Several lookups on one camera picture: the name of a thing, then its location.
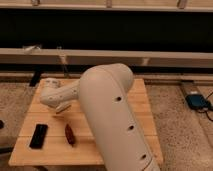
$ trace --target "remote control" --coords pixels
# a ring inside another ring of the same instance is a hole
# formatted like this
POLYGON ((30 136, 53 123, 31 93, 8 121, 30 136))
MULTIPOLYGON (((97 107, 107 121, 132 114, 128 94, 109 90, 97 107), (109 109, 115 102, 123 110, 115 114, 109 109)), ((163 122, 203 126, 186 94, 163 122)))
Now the remote control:
POLYGON ((47 132, 48 126, 46 124, 37 124, 33 137, 30 142, 30 147, 34 149, 40 149, 43 146, 44 138, 47 132))

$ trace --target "black panel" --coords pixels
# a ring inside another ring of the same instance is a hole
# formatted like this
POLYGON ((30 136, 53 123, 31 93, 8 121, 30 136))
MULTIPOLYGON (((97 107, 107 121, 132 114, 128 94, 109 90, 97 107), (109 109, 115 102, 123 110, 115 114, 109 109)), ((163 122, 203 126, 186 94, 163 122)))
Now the black panel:
POLYGON ((213 13, 0 10, 0 47, 213 52, 213 13))

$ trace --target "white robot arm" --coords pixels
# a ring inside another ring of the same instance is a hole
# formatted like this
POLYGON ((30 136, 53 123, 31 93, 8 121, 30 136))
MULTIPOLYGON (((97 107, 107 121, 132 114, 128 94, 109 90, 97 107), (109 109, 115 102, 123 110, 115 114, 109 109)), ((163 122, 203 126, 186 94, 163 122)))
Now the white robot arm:
POLYGON ((60 87, 47 79, 41 102, 53 108, 78 99, 109 171, 159 171, 127 101, 132 71, 123 64, 88 69, 79 81, 60 87))

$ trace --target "wooden tabletop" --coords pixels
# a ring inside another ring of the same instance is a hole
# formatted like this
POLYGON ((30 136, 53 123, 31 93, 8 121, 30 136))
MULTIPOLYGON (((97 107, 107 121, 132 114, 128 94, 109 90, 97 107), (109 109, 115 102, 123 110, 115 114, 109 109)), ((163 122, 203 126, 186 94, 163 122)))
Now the wooden tabletop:
MULTIPOLYGON (((61 83, 65 85, 74 80, 62 79, 61 83)), ((9 164, 11 166, 104 164, 79 102, 73 100, 71 107, 63 111, 60 116, 54 117, 54 111, 39 102, 43 83, 44 80, 41 80, 33 97, 9 164), (44 123, 49 127, 44 145, 40 150, 29 147, 37 123, 44 123), (64 129, 67 123, 70 124, 76 136, 77 142, 74 147, 67 143, 65 137, 64 129)), ((128 93, 128 100, 157 162, 162 163, 162 152, 142 79, 135 79, 128 93)))

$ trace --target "floor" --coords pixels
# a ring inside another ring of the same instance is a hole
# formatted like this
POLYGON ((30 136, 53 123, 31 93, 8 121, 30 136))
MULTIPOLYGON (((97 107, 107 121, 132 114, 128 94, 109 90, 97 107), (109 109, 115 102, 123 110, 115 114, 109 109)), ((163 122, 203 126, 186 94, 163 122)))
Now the floor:
MULTIPOLYGON (((13 146, 29 107, 34 87, 19 79, 0 79, 0 147, 13 146)), ((212 171, 213 123, 203 114, 191 111, 178 85, 146 85, 164 156, 162 171, 212 171)), ((199 86, 207 96, 212 86, 199 86)), ((0 156, 0 170, 37 170, 33 167, 9 167, 9 154, 0 156)), ((104 167, 53 167, 49 170, 105 171, 104 167)))

